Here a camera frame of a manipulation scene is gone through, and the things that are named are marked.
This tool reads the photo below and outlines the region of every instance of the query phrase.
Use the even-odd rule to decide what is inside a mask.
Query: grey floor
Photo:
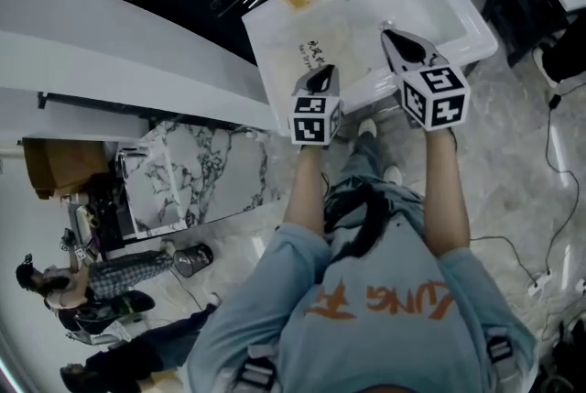
[[[564,85],[568,90],[581,79]],[[567,218],[576,196],[576,186],[568,175],[552,171],[545,160],[548,130],[548,87],[531,58],[513,70],[499,50],[481,62],[470,77],[472,104],[465,125],[455,129],[459,142],[461,178],[472,224],[473,237],[505,235],[510,238],[528,270],[539,275],[546,271],[545,257],[555,230]],[[563,99],[552,114],[550,145],[554,166],[574,170],[586,182],[586,87]],[[355,125],[349,125],[352,134]],[[425,189],[425,148],[423,134],[407,126],[404,115],[395,110],[378,123],[382,153],[387,163],[395,163],[404,175],[404,184],[416,191]],[[281,137],[267,141],[271,165],[285,197],[249,213],[205,224],[175,234],[178,247],[207,242],[216,260],[193,278],[183,279],[185,289],[204,305],[209,294],[229,297],[253,270],[280,223],[287,204],[293,176],[295,149]],[[349,155],[349,146],[333,144],[324,154],[323,168],[335,180]],[[584,200],[555,241],[548,259],[552,280],[535,297],[527,294],[529,279],[516,262],[511,247],[501,240],[472,243],[472,250],[496,279],[514,312],[547,346],[555,335],[556,321],[571,318],[586,309],[586,300],[575,290],[586,277]],[[133,251],[144,247],[134,246]],[[147,282],[142,289],[153,294],[157,307],[148,314],[151,326],[188,315],[197,310],[190,295],[172,275]],[[576,303],[559,313],[569,303]]]

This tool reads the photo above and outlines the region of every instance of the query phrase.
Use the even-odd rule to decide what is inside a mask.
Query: shoe
[[[175,246],[175,242],[173,240],[161,240],[161,251],[167,253],[170,257],[175,255],[177,251],[177,247]]]
[[[371,133],[376,137],[376,123],[372,119],[365,119],[358,127],[358,137],[364,133]]]
[[[543,75],[543,77],[545,77],[546,82],[549,85],[549,88],[553,89],[553,90],[557,89],[559,82],[556,82],[551,77],[549,77],[548,73],[546,72],[545,68],[543,67],[543,49],[540,47],[537,47],[537,48],[533,49],[533,52],[531,53],[531,55],[533,56],[533,61],[535,62],[535,65],[539,69],[539,72],[541,72],[541,75]]]
[[[385,174],[383,175],[383,180],[389,183],[394,183],[396,186],[403,185],[403,174],[399,167],[393,165],[385,170]]]
[[[208,297],[208,300],[209,300],[210,304],[213,305],[214,307],[219,307],[220,305],[222,305],[222,299],[220,298],[220,296],[216,292],[212,292],[210,294],[210,296]]]

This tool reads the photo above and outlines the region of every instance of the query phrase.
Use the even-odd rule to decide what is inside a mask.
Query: person in mirror
[[[586,14],[578,16],[553,45],[541,43],[533,49],[533,61],[552,90],[586,71],[586,57],[582,53],[584,33]]]
[[[537,342],[469,248],[451,132],[425,133],[424,199],[381,176],[375,137],[363,122],[325,204],[321,149],[300,150],[282,225],[186,363],[192,393],[530,389]]]
[[[48,267],[40,272],[33,267],[32,255],[16,268],[20,287],[42,296],[58,310],[74,309],[88,301],[110,300],[127,292],[143,280],[153,278],[173,266],[172,249],[146,251],[108,261],[79,264],[70,250],[70,266]]]
[[[148,330],[129,343],[89,357],[85,365],[63,367],[60,374],[66,389],[71,393],[182,392],[172,371],[185,364],[201,327],[220,304],[216,294],[211,299],[205,310],[188,319]]]

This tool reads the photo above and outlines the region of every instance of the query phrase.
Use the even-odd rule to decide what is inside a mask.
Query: black cable
[[[581,297],[579,297],[578,299],[576,299],[575,301],[573,301],[572,303],[570,303],[569,305],[567,305],[563,310],[561,311],[553,311],[552,313],[548,313],[548,316],[546,317],[546,325],[543,327],[543,332],[541,333],[541,342],[545,342],[546,339],[549,339],[550,337],[546,338],[545,337],[545,333],[548,330],[548,326],[549,326],[549,319],[552,316],[555,315],[563,315],[566,311],[568,311],[570,308],[572,308],[574,305],[576,305],[579,301],[584,299],[584,295],[582,295]]]
[[[321,173],[321,177],[323,178],[323,182],[326,184],[326,192],[323,194],[323,197],[325,198],[330,193],[330,179],[324,172]]]
[[[451,127],[448,127],[448,131],[450,131],[451,138],[454,139],[454,146],[456,147],[456,152],[458,152],[458,139],[456,138],[456,135],[454,134]]]
[[[561,96],[565,96],[568,93],[573,92],[576,89],[570,90],[567,93],[564,93],[563,95],[559,95],[559,97]],[[555,96],[554,99],[552,99],[552,101],[550,102],[550,105],[552,103],[554,103],[555,100]],[[580,182],[578,181],[578,179],[576,178],[576,175],[574,175],[574,172],[569,170],[569,169],[565,169],[565,170],[559,170],[556,167],[554,167],[551,162],[549,161],[549,156],[548,156],[548,152],[549,152],[549,140],[551,138],[551,112],[557,107],[559,102],[557,102],[555,104],[555,106],[550,106],[549,107],[549,112],[548,112],[548,140],[546,142],[546,162],[548,163],[549,167],[551,169],[553,169],[556,173],[558,173],[559,175],[570,175],[574,182],[576,183],[576,200],[574,201],[574,205],[572,206],[572,209],[570,211],[570,214],[568,215],[568,218],[564,221],[564,223],[558,228],[558,230],[556,231],[556,233],[551,237],[551,240],[549,241],[549,248],[548,248],[548,252],[546,253],[546,269],[548,270],[548,274],[550,274],[550,270],[549,270],[549,254],[551,253],[551,249],[553,248],[554,243],[556,242],[556,239],[559,237],[559,235],[561,234],[561,232],[566,228],[566,225],[568,225],[568,223],[570,222],[571,218],[574,216],[576,209],[578,208],[578,203],[580,201]]]
[[[551,169],[553,169],[556,173],[558,173],[559,175],[565,175],[568,174],[570,175],[574,182],[576,183],[576,200],[574,201],[574,205],[571,208],[570,214],[568,214],[568,217],[566,218],[566,220],[564,221],[564,223],[558,228],[558,230],[554,233],[554,235],[551,237],[551,240],[549,240],[549,247],[548,247],[548,252],[546,253],[546,270],[548,272],[548,275],[551,274],[550,272],[550,268],[549,268],[549,255],[551,254],[551,249],[553,248],[554,244],[556,243],[556,240],[558,239],[559,235],[563,232],[563,230],[566,228],[566,225],[568,225],[568,223],[570,222],[571,218],[574,216],[576,209],[578,209],[578,203],[580,202],[580,182],[578,181],[578,179],[576,178],[576,175],[574,175],[574,172],[569,170],[569,169],[565,169],[565,170],[560,170],[557,169],[556,167],[554,167],[551,162],[549,161],[549,142],[551,139],[551,112],[553,110],[555,110],[558,105],[559,102],[561,102],[561,98],[569,95],[572,92],[575,92],[576,90],[580,89],[581,87],[585,86],[586,82],[578,85],[577,87],[574,87],[573,89],[561,94],[561,95],[554,95],[551,99],[551,101],[549,102],[549,111],[548,111],[548,139],[546,140],[546,151],[545,151],[545,155],[546,155],[546,162],[548,163],[549,167]],[[450,128],[450,132],[451,135],[453,136],[454,140],[456,140],[456,136],[454,135],[453,131],[451,131]],[[513,252],[515,253],[515,257],[517,262],[519,263],[519,266],[527,273],[527,275],[529,276],[529,278],[533,281],[533,283],[535,284],[535,287],[537,287],[537,281],[536,279],[531,275],[531,273],[527,270],[527,268],[525,266],[523,266],[523,263],[521,262],[521,258],[519,257],[519,254],[516,251],[515,245],[513,245],[513,242],[511,242],[508,238],[506,238],[505,236],[481,236],[480,238],[472,238],[472,241],[479,241],[479,240],[495,240],[495,239],[502,239],[505,240],[506,243],[508,243],[511,248],[513,248]]]
[[[586,85],[586,82],[581,83],[580,85],[578,85],[577,87],[574,87],[573,89],[568,90],[567,92],[563,93],[560,96],[566,96],[569,95],[572,92],[576,92],[578,89],[581,89],[584,85]]]
[[[170,271],[170,273],[175,276],[175,279],[177,280],[177,282],[179,283],[179,285],[181,286],[181,288],[183,290],[185,290],[188,295],[193,299],[193,301],[195,302],[195,304],[200,308],[200,311],[203,311],[203,308],[201,307],[201,305],[198,303],[198,301],[195,299],[195,296],[189,292],[187,289],[185,289],[185,286],[183,285],[183,283],[181,282],[181,279],[179,279],[179,276],[177,274],[175,274],[173,271]]]
[[[513,248],[513,253],[515,253],[515,257],[517,262],[519,263],[519,266],[527,273],[527,275],[529,276],[529,278],[533,281],[533,283],[535,284],[535,286],[537,287],[537,281],[535,280],[535,278],[533,276],[531,276],[531,273],[529,272],[529,270],[523,266],[523,263],[521,262],[521,258],[519,257],[519,254],[516,252],[516,248],[515,245],[513,245],[513,242],[511,242],[511,240],[509,240],[506,236],[481,236],[479,238],[471,238],[471,240],[473,242],[477,242],[479,240],[505,240],[506,243],[508,243],[511,248]]]

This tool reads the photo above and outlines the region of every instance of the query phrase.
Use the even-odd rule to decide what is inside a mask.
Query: pants
[[[89,287],[96,300],[109,300],[131,287],[165,272],[173,266],[173,257],[165,252],[145,251],[101,261],[90,266]]]
[[[382,180],[378,144],[370,133],[362,134],[358,138],[338,182],[328,193],[324,210],[327,229],[354,228],[363,225],[366,205],[351,211],[341,219],[338,216],[333,217],[341,201],[347,199],[350,192],[363,184],[370,185],[374,191],[380,191],[385,195],[386,212],[390,216],[395,213],[404,214],[415,231],[423,235],[423,199],[409,188]]]
[[[212,313],[216,311],[209,304],[204,311],[193,313],[186,320],[179,320],[155,330],[143,333],[139,338],[148,343],[160,358],[161,372],[173,370],[185,364],[191,349],[200,335],[200,330]]]
[[[586,14],[570,25],[555,46],[544,49],[543,68],[554,82],[561,82],[586,71]]]

